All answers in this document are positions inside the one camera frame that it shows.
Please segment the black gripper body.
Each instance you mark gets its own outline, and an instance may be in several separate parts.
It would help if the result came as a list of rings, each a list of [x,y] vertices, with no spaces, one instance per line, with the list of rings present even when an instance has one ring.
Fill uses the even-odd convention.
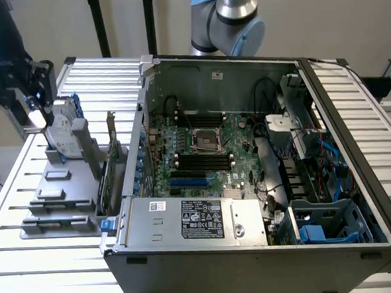
[[[29,111],[40,111],[47,125],[54,121],[56,99],[54,65],[49,60],[0,63],[0,106],[9,110],[18,124],[28,123]]]

